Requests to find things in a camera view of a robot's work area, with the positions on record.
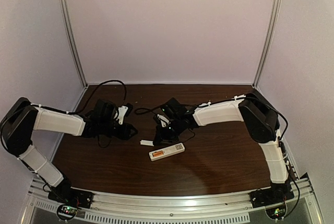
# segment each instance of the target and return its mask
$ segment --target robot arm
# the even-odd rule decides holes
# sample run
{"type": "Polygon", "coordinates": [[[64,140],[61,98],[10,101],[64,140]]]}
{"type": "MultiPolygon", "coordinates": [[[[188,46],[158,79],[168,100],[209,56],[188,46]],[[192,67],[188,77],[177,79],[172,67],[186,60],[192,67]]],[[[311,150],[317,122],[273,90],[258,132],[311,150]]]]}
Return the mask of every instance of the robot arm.
{"type": "Polygon", "coordinates": [[[280,141],[276,110],[256,90],[220,103],[203,103],[188,110],[172,98],[160,106],[168,117],[155,116],[157,122],[154,145],[178,142],[179,135],[190,128],[228,121],[244,122],[250,137],[259,143],[269,167],[271,188],[251,193],[254,207],[279,203],[293,198],[288,180],[286,152],[280,141]]]}
{"type": "Polygon", "coordinates": [[[87,199],[91,193],[71,188],[68,178],[33,145],[32,132],[46,130],[86,138],[105,135],[130,139],[137,134],[137,130],[123,123],[123,120],[131,109],[130,104],[117,108],[111,102],[99,100],[88,114],[75,115],[32,105],[28,99],[20,98],[0,123],[1,137],[6,144],[5,149],[51,187],[49,198],[70,205],[73,202],[74,207],[77,205],[76,199],[80,198],[80,206],[89,207],[90,201],[87,199]]]}

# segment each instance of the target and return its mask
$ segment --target dark wood surface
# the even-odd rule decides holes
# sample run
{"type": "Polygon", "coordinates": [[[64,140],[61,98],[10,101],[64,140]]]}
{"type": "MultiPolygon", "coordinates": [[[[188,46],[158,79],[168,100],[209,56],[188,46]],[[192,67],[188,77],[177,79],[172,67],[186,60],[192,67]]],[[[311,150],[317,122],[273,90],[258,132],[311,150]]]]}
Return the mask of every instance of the dark wood surface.
{"type": "MultiPolygon", "coordinates": [[[[251,86],[223,85],[129,85],[127,102],[137,107],[154,107],[175,97],[181,103],[219,101],[247,93],[251,86]]],[[[91,94],[89,87],[80,106],[91,94]]],[[[122,103],[122,86],[103,86],[88,105],[98,98],[122,103]]],[[[157,147],[141,146],[153,139],[152,114],[125,119],[139,134],[128,141],[113,138],[106,149],[96,139],[65,135],[53,163],[86,190],[148,196],[192,196],[239,192],[270,185],[269,170],[261,148],[250,139],[242,122],[212,124],[195,129],[196,137],[185,143],[182,154],[155,162],[148,152],[157,147]]],[[[181,140],[192,134],[188,131],[181,140]]],[[[102,144],[108,141],[101,138],[102,144]]]]}

